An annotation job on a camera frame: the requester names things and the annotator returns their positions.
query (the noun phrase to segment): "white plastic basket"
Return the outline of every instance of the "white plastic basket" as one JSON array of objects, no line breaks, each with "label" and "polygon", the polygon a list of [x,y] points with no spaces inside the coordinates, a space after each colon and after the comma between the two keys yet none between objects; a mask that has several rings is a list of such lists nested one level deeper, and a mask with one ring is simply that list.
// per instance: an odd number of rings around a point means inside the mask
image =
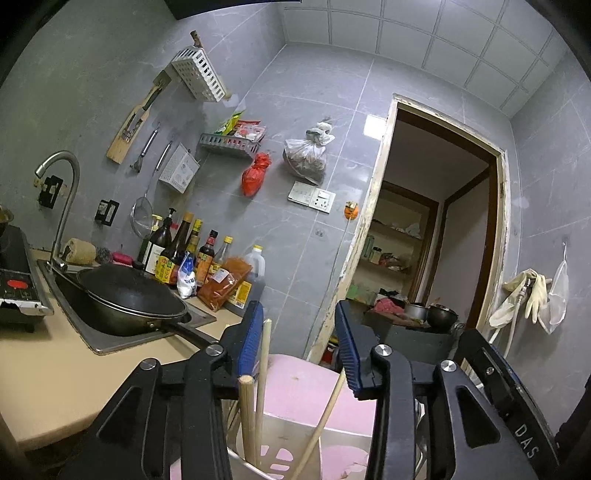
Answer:
[{"label": "white plastic basket", "polygon": [[222,81],[202,48],[184,48],[171,63],[195,98],[219,102],[226,95]]},{"label": "white plastic basket", "polygon": [[160,174],[159,180],[184,193],[197,170],[199,170],[199,163],[183,144],[179,144]]}]

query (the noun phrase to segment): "plastic jug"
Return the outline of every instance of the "plastic jug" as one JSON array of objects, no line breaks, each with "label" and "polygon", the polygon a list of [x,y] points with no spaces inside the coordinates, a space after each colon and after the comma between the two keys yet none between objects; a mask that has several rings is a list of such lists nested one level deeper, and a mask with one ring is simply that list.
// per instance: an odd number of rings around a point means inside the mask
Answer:
[{"label": "plastic jug", "polygon": [[252,251],[244,257],[244,260],[252,266],[251,272],[246,277],[224,307],[230,312],[244,317],[246,307],[251,300],[260,300],[265,289],[265,259],[262,256],[262,247],[255,245]]}]

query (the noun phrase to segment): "blue gripper pad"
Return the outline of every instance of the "blue gripper pad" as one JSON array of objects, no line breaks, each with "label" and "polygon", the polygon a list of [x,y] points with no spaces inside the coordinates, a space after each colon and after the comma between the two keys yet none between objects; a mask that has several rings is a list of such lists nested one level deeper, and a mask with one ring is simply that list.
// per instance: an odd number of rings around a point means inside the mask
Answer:
[{"label": "blue gripper pad", "polygon": [[254,371],[256,356],[261,343],[263,320],[264,311],[260,302],[250,301],[242,319],[242,323],[248,322],[249,326],[242,350],[238,356],[237,373],[239,377],[241,375],[252,375]]}]

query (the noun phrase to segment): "sink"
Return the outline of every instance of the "sink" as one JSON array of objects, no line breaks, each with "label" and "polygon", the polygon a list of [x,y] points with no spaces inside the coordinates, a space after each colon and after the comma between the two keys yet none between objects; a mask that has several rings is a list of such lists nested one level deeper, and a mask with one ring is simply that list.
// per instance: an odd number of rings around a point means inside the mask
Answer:
[{"label": "sink", "polygon": [[[106,355],[107,353],[117,352],[143,343],[152,342],[164,337],[173,335],[173,333],[155,330],[153,332],[142,333],[141,335],[117,336],[110,335],[101,331],[102,322],[95,312],[92,301],[88,296],[81,292],[76,286],[55,275],[51,267],[45,260],[38,260],[37,265],[45,278],[49,289],[56,298],[61,309],[66,314],[68,321],[78,331],[85,344],[96,354]],[[78,267],[68,265],[66,276],[75,275],[80,270],[88,267]],[[185,326],[195,328],[216,321],[216,318],[208,312],[204,312],[191,304],[186,303],[188,318]],[[209,335],[199,332],[200,336],[207,342],[216,342],[216,339]]]}]

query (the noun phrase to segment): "red plastic bag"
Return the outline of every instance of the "red plastic bag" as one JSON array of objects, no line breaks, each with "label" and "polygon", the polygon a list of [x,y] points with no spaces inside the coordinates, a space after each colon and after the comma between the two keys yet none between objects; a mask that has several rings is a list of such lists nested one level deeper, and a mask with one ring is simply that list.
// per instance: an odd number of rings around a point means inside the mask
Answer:
[{"label": "red plastic bag", "polygon": [[269,165],[271,165],[271,158],[268,154],[256,154],[254,163],[242,174],[242,193],[246,197],[252,197],[259,191]]}]

